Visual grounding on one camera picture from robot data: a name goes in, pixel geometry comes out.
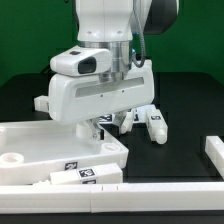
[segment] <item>cable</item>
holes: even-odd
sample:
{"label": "cable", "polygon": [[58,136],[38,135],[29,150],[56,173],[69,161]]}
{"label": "cable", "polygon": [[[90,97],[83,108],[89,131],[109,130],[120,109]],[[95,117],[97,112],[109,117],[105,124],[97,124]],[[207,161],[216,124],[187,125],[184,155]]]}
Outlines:
{"label": "cable", "polygon": [[139,37],[140,37],[141,62],[140,62],[140,64],[138,63],[138,61],[136,59],[136,54],[135,53],[133,53],[133,55],[132,55],[132,60],[133,60],[133,62],[134,62],[136,67],[141,68],[141,67],[143,67],[143,65],[145,63],[146,49],[145,49],[144,34],[143,34],[143,30],[142,30],[140,19],[139,19],[138,13],[137,13],[137,0],[134,0],[134,16],[135,16],[135,19],[136,19],[137,29],[138,29],[138,33],[139,33]]}

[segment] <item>black table surface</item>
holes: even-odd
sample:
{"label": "black table surface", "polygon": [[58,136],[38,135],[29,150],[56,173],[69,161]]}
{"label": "black table surface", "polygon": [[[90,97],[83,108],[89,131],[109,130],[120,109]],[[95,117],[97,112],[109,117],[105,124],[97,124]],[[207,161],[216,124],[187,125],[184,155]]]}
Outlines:
{"label": "black table surface", "polygon": [[[154,104],[168,124],[168,142],[150,141],[145,124],[119,136],[129,149],[124,181],[223,181],[205,153],[206,136],[224,136],[224,86],[203,73],[157,73]],[[49,120],[34,110],[33,99],[48,95],[46,74],[21,74],[0,88],[0,122]],[[223,223],[224,211],[0,215],[0,223]]]}

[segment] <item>white plastic block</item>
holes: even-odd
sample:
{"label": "white plastic block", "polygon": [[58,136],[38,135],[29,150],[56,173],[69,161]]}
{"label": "white plastic block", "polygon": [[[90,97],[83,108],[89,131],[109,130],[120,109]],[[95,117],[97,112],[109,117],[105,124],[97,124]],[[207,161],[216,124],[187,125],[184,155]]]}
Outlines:
{"label": "white plastic block", "polygon": [[156,108],[147,110],[146,126],[152,141],[156,141],[158,144],[165,144],[167,142],[167,124],[160,112]]}
{"label": "white plastic block", "polygon": [[0,187],[0,214],[194,210],[224,210],[224,183]]}
{"label": "white plastic block", "polygon": [[51,184],[116,184],[122,183],[122,171],[116,163],[51,173]]}
{"label": "white plastic block", "polygon": [[133,108],[130,112],[127,112],[126,118],[121,126],[121,134],[125,134],[126,132],[130,132],[132,130],[135,112],[135,108]]}
{"label": "white plastic block", "polygon": [[206,138],[205,152],[224,178],[224,143],[218,136]]}
{"label": "white plastic block", "polygon": [[224,183],[130,185],[130,211],[223,210]]}
{"label": "white plastic block", "polygon": [[129,212],[129,184],[93,185],[91,188],[92,212]]}
{"label": "white plastic block", "polygon": [[47,96],[39,96],[34,99],[36,111],[49,113],[49,100]]}
{"label": "white plastic block", "polygon": [[0,187],[0,213],[91,212],[89,185]]}

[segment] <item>white cylinder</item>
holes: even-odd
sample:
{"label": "white cylinder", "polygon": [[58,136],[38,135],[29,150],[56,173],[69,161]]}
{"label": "white cylinder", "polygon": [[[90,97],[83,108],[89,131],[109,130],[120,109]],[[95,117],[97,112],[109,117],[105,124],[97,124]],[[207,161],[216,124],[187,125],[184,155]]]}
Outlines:
{"label": "white cylinder", "polygon": [[5,153],[0,156],[0,164],[7,166],[19,165],[24,162],[24,156],[19,153]]}
{"label": "white cylinder", "polygon": [[167,141],[167,133],[164,130],[159,129],[155,132],[155,139],[158,144],[163,145]]}
{"label": "white cylinder", "polygon": [[121,147],[115,143],[104,143],[101,145],[101,154],[116,153],[121,151]]}
{"label": "white cylinder", "polygon": [[133,0],[76,0],[78,40],[117,42],[132,40]]}

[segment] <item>white tray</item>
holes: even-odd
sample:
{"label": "white tray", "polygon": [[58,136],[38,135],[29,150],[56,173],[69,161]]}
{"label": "white tray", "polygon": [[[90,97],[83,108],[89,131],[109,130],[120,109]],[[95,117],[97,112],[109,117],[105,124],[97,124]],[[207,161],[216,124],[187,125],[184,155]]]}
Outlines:
{"label": "white tray", "polygon": [[[128,149],[105,131],[105,139],[80,139],[76,125],[54,121],[0,124],[0,156],[18,153],[24,163],[0,164],[0,185],[24,185],[49,179],[52,172],[117,163],[124,168]],[[102,151],[102,144],[116,144],[119,150]]]}

